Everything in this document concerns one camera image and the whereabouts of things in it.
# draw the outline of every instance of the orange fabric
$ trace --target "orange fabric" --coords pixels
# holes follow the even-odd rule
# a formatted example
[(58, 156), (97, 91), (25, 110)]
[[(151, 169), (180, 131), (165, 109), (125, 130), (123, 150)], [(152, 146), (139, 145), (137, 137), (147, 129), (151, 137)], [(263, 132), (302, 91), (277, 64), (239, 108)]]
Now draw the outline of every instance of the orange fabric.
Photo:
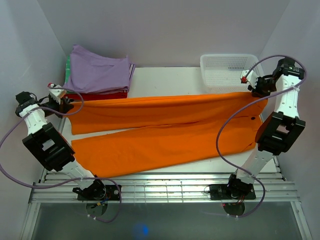
[[(77, 161), (99, 177), (114, 177), (216, 157), (217, 133), (236, 110), (254, 101), (249, 92), (140, 97), (85, 102), (70, 116), (73, 134), (136, 128), (72, 141)], [(255, 146), (261, 125), (259, 102), (223, 130), (225, 155)], [(79, 109), (75, 103), (72, 111)]]

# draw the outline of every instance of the purple cable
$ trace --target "purple cable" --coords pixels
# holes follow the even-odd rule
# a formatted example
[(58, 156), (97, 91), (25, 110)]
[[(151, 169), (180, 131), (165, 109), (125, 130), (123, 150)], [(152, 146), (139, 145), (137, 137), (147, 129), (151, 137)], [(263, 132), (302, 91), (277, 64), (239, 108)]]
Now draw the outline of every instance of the purple cable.
[[(216, 147), (216, 150), (217, 150), (219, 156), (220, 156), (227, 164), (230, 164), (231, 166), (233, 166), (233, 167), (235, 167), (235, 168), (237, 168), (237, 169), (240, 169), (240, 170), (246, 172), (247, 174), (251, 175), (251, 177), (252, 177), (254, 180), (256, 180), (256, 181), (262, 186), (262, 189), (263, 189), (263, 194), (262, 194), (261, 200), (260, 200), (259, 203), (254, 207), (254, 209), (252, 209), (251, 211), (249, 211), (249, 212), (247, 212), (247, 213), (245, 213), (245, 214), (243, 214), (243, 215), (240, 215), (240, 216), (230, 215), (230, 216), (235, 217), (235, 218), (237, 218), (237, 217), (238, 217), (238, 218), (243, 218), (243, 217), (249, 216), (250, 214), (252, 214), (253, 212), (255, 212), (255, 211), (260, 207), (260, 205), (262, 204), (262, 202), (263, 202), (264, 199), (265, 199), (265, 196), (266, 196), (266, 188), (265, 188), (264, 184), (263, 184), (256, 176), (253, 176), (250, 171), (244, 169), (244, 168), (241, 167), (241, 166), (238, 166), (238, 165), (230, 162), (229, 160), (227, 160), (227, 159), (222, 155), (222, 153), (220, 152), (220, 149), (219, 149), (219, 138), (220, 138), (221, 132), (223, 131), (223, 129), (225, 128), (225, 126), (230, 122), (230, 120), (231, 120), (232, 118), (234, 118), (234, 117), (235, 117), (238, 113), (240, 113), (241, 111), (245, 110), (246, 108), (248, 108), (248, 107), (250, 107), (250, 106), (252, 106), (252, 105), (254, 105), (254, 104), (258, 103), (258, 102), (261, 102), (261, 101), (266, 100), (266, 99), (269, 99), (269, 98), (276, 97), (276, 96), (278, 96), (278, 95), (281, 95), (281, 94), (284, 94), (284, 93), (286, 93), (286, 92), (289, 92), (289, 91), (293, 90), (294, 88), (296, 88), (296, 87), (300, 86), (301, 84), (303, 84), (303, 83), (305, 82), (305, 80), (307, 79), (307, 76), (308, 76), (307, 69), (305, 68), (305, 66), (304, 66), (300, 61), (298, 61), (297, 59), (295, 59), (295, 58), (293, 58), (293, 57), (291, 57), (291, 56), (280, 55), (280, 54), (279, 54), (279, 55), (267, 56), (267, 57), (261, 59), (260, 61), (258, 61), (255, 65), (253, 65), (253, 66), (250, 68), (250, 70), (248, 71), (248, 73), (246, 74), (245, 77), (247, 78), (248, 75), (250, 74), (250, 72), (251, 72), (258, 64), (262, 63), (263, 61), (265, 61), (265, 60), (267, 60), (267, 59), (271, 59), (271, 58), (275, 58), (275, 57), (285, 57), (285, 58), (287, 57), (287, 58), (291, 58), (291, 59), (293, 59), (294, 61), (296, 61), (296, 62), (303, 68), (303, 70), (304, 70), (304, 78), (303, 78), (297, 85), (295, 85), (295, 86), (293, 86), (293, 87), (290, 87), (290, 88), (288, 88), (288, 89), (286, 89), (286, 90), (283, 90), (283, 91), (276, 92), (276, 93), (273, 94), (273, 95), (269, 95), (269, 96), (262, 97), (262, 98), (260, 98), (260, 99), (257, 99), (257, 100), (255, 100), (255, 101), (247, 104), (246, 106), (240, 108), (238, 111), (236, 111), (234, 114), (232, 114), (232, 115), (227, 119), (227, 121), (225, 121), (225, 123), (224, 123), (224, 124), (222, 125), (222, 127), (220, 128), (220, 130), (219, 130), (219, 132), (218, 132), (218, 134), (217, 134), (217, 136), (216, 136), (216, 140), (215, 140), (215, 147)], [(205, 213), (205, 214), (210, 214), (210, 215), (215, 215), (215, 213), (210, 213), (210, 212), (203, 212), (203, 213)]]
[[(55, 114), (58, 114), (58, 115), (62, 115), (62, 116), (70, 116), (70, 115), (74, 115), (74, 114), (77, 114), (78, 112), (80, 112), (82, 110), (82, 108), (84, 107), (85, 105), (85, 101), (83, 99), (83, 97), (81, 96), (80, 93), (78, 92), (75, 92), (74, 90), (72, 89), (69, 89), (69, 88), (65, 88), (65, 87), (49, 87), (50, 89), (61, 89), (61, 90), (66, 90), (66, 91), (70, 91), (70, 92), (74, 92), (76, 93), (80, 99), (81, 99), (81, 106), (80, 108), (73, 112), (73, 113), (61, 113), (61, 112), (58, 112), (56, 110), (53, 110), (51, 108), (48, 108), (48, 107), (44, 107), (44, 106), (39, 106), (39, 107), (35, 107), (34, 109), (32, 109), (30, 112), (34, 111), (34, 110), (37, 110), (37, 109), (42, 109), (42, 110), (48, 110), (48, 111), (51, 111)], [(30, 112), (28, 112), (25, 116), (23, 116), (5, 135), (4, 137), (1, 139), (0, 141), (0, 149), (2, 147), (2, 145), (4, 144), (5, 140), (7, 139), (7, 137), (16, 129), (16, 127), (24, 121), (24, 119), (30, 114)], [(73, 181), (77, 181), (77, 180), (81, 180), (81, 177), (77, 177), (77, 178), (72, 178), (72, 179), (69, 179), (69, 180), (66, 180), (66, 181), (63, 181), (63, 182), (60, 182), (60, 183), (57, 183), (57, 184), (53, 184), (53, 185), (50, 185), (50, 186), (34, 186), (34, 185), (30, 185), (30, 184), (27, 184), (25, 182), (22, 182), (16, 178), (14, 178), (13, 176), (11, 176), (9, 173), (7, 173), (7, 171), (2, 167), (1, 163), (0, 163), (0, 172), (3, 173), (3, 175), (5, 175), (8, 179), (10, 179), (11, 181), (21, 185), (21, 186), (24, 186), (24, 187), (27, 187), (27, 188), (31, 188), (31, 189), (52, 189), (52, 188), (55, 188), (55, 187), (59, 187), (61, 185), (64, 185), (64, 184), (67, 184), (67, 183), (70, 183), (70, 182), (73, 182)], [(89, 215), (90, 217), (92, 218), (95, 218), (101, 222), (104, 222), (104, 223), (111, 223), (113, 222), (119, 215), (120, 213), (120, 209), (121, 209), (121, 203), (122, 203), (122, 196), (121, 196), (121, 190), (119, 188), (119, 185), (113, 181), (112, 179), (110, 178), (107, 178), (107, 177), (83, 177), (82, 179), (84, 180), (96, 180), (96, 179), (99, 179), (99, 180), (107, 180), (107, 181), (110, 181), (112, 182), (117, 190), (119, 191), (119, 208), (118, 208), (118, 211), (117, 213), (115, 214), (115, 216), (111, 219), (111, 220), (105, 220), (105, 219), (102, 219), (102, 218), (98, 218), (98, 217), (95, 217), (93, 215)]]

